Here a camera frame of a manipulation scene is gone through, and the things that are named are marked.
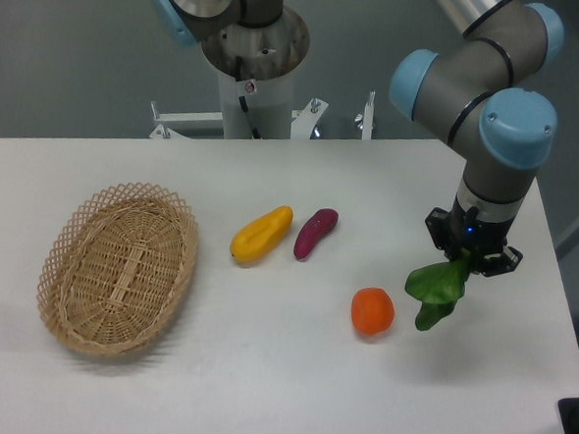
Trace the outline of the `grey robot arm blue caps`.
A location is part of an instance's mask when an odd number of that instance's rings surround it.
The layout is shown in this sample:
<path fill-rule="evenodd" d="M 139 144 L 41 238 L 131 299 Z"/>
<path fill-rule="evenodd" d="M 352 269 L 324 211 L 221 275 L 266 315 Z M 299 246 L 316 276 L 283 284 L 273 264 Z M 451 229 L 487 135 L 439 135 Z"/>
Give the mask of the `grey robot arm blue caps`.
<path fill-rule="evenodd" d="M 283 0 L 151 0 L 181 45 L 199 44 L 218 75 L 228 138 L 291 139 L 292 77 L 306 58 L 304 20 Z M 449 57 L 409 53 L 389 85 L 391 103 L 466 162 L 450 211 L 426 220 L 449 259 L 473 273 L 515 269 L 521 253 L 507 233 L 552 150 L 557 115 L 520 88 L 561 50 L 562 22 L 542 4 L 436 0 L 464 38 Z"/>

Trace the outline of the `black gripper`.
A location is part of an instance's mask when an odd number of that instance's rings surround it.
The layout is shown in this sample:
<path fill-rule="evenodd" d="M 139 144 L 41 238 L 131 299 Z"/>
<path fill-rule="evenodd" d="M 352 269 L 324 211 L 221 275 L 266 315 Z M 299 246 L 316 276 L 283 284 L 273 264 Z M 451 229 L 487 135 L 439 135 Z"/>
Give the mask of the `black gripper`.
<path fill-rule="evenodd" d="M 472 274 L 496 277 L 513 272 L 523 259 L 518 249 L 506 246 L 507 233 L 521 205 L 522 199 L 512 202 L 487 200 L 461 180 L 450 214 L 435 207 L 426 217 L 425 225 L 434 247 L 447 259 L 450 259 L 452 230 L 463 248 L 486 254 L 471 262 Z"/>

